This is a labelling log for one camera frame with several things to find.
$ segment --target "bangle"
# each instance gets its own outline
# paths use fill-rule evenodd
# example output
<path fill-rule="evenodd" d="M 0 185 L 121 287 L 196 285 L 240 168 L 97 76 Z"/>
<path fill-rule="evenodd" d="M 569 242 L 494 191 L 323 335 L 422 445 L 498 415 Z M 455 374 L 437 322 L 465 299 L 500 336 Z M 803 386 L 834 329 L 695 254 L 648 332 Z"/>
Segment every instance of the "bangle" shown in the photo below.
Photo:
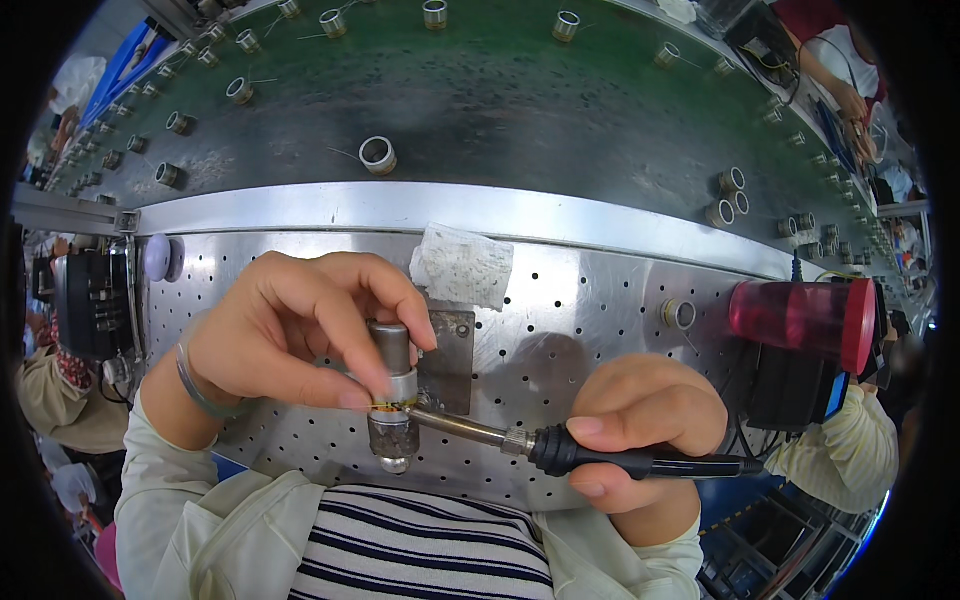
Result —
<path fill-rule="evenodd" d="M 190 363 L 187 360 L 186 353 L 187 345 L 190 342 L 190 338 L 193 337 L 196 325 L 201 322 L 205 316 L 206 314 L 203 316 L 197 315 L 197 317 L 200 318 L 195 318 L 190 326 L 187 327 L 187 330 L 183 332 L 183 335 L 180 336 L 180 339 L 177 340 L 177 373 L 180 375 L 180 382 L 183 384 L 187 395 L 190 396 L 197 406 L 214 419 L 229 419 L 231 417 L 245 415 L 256 406 L 255 398 L 241 398 L 240 403 L 235 407 L 221 406 L 204 396 L 200 388 L 197 387 L 196 382 L 194 382 L 193 377 L 190 376 L 190 369 L 188 367 Z"/>

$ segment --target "metal bracket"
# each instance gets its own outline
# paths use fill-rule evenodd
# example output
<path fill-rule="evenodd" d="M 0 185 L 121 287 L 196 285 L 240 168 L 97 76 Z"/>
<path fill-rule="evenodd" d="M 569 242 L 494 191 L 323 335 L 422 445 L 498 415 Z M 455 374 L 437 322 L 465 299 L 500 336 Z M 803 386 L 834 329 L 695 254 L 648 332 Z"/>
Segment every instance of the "metal bracket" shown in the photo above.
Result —
<path fill-rule="evenodd" d="M 437 333 L 437 349 L 424 354 L 417 364 L 420 388 L 432 410 L 469 415 L 476 315 L 435 310 L 430 311 L 430 324 Z"/>
<path fill-rule="evenodd" d="M 124 249 L 127 259 L 127 300 L 130 301 L 130 329 L 133 334 L 134 364 L 143 361 L 143 343 L 140 341 L 140 315 L 136 302 L 136 242 L 127 234 L 127 247 Z"/>
<path fill-rule="evenodd" d="M 19 183 L 13 192 L 13 218 L 24 228 L 116 237 L 136 233 L 139 210 L 77 200 Z"/>

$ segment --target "perforated metal plate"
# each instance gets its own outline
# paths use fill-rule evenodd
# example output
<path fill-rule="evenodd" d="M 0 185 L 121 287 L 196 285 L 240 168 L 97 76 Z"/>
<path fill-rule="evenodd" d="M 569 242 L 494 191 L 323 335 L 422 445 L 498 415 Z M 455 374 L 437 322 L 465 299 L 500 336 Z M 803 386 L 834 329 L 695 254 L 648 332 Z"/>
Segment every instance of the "perforated metal plate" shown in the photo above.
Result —
<path fill-rule="evenodd" d="M 175 283 L 143 292 L 148 366 L 169 349 L 187 321 L 212 307 L 256 256 L 277 250 L 298 257 L 374 252 L 407 271 L 420 236 L 395 233 L 256 232 L 186 235 Z M 502 313 L 431 302 L 476 314 L 472 419 L 534 429 L 564 421 L 584 381 L 601 363 L 629 352 L 659 352 L 720 387 L 743 343 L 731 335 L 727 304 L 744 276 L 609 252 L 515 244 L 514 271 Z M 670 298 L 697 309 L 689 338 L 659 317 Z M 492 447 L 421 430 L 410 470 L 382 471 L 368 448 L 363 415 L 265 401 L 227 422 L 216 450 L 269 475 L 298 468 L 311 480 L 376 482 L 508 504 L 527 511 L 584 505 L 564 479 Z"/>

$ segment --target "fingernail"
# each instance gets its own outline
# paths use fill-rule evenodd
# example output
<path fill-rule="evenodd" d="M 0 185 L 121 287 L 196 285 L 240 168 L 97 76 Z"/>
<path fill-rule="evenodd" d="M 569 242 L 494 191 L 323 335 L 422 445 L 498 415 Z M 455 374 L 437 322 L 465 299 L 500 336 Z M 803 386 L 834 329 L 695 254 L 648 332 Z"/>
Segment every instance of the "fingernail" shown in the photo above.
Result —
<path fill-rule="evenodd" d="M 603 484 L 596 481 L 585 481 L 583 483 L 575 483 L 572 485 L 574 490 L 583 494 L 587 498 L 599 498 L 603 494 L 607 493 L 607 490 L 603 487 Z"/>
<path fill-rule="evenodd" d="M 340 394 L 340 408 L 367 412 L 370 410 L 370 397 L 360 392 L 345 392 Z"/>
<path fill-rule="evenodd" d="M 574 436 L 595 436 L 603 431 L 603 422 L 596 417 L 571 417 L 566 420 L 566 428 Z"/>

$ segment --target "red container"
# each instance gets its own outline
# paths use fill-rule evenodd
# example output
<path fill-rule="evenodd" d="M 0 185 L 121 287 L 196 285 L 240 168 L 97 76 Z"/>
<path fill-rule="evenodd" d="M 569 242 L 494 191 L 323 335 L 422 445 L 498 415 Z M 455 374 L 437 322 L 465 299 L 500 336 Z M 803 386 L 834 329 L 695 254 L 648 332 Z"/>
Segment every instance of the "red container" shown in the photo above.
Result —
<path fill-rule="evenodd" d="M 860 374 L 874 340 L 876 289 L 853 283 L 745 281 L 733 290 L 730 326 L 741 338 L 816 354 Z"/>

